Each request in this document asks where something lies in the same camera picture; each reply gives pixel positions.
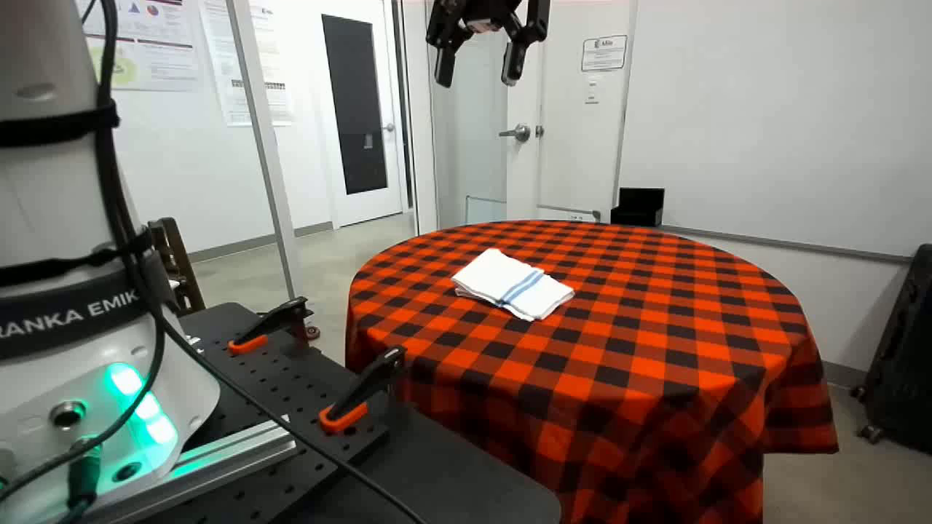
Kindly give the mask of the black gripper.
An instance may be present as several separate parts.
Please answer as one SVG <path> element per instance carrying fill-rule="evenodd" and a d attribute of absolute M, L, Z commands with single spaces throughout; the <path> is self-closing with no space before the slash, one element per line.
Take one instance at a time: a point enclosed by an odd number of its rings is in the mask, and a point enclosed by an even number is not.
<path fill-rule="evenodd" d="M 435 79 L 449 88 L 454 54 L 473 38 L 467 26 L 506 29 L 502 82 L 515 83 L 525 76 L 527 50 L 547 38 L 550 0 L 435 0 L 428 42 L 436 50 Z"/>

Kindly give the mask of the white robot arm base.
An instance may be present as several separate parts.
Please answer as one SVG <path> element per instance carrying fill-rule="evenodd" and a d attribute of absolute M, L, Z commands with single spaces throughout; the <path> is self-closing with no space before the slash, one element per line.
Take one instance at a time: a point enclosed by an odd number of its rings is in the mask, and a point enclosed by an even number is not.
<path fill-rule="evenodd" d="M 168 481 L 218 405 L 116 162 L 116 47 L 75 0 L 0 0 L 2 524 L 80 520 Z"/>

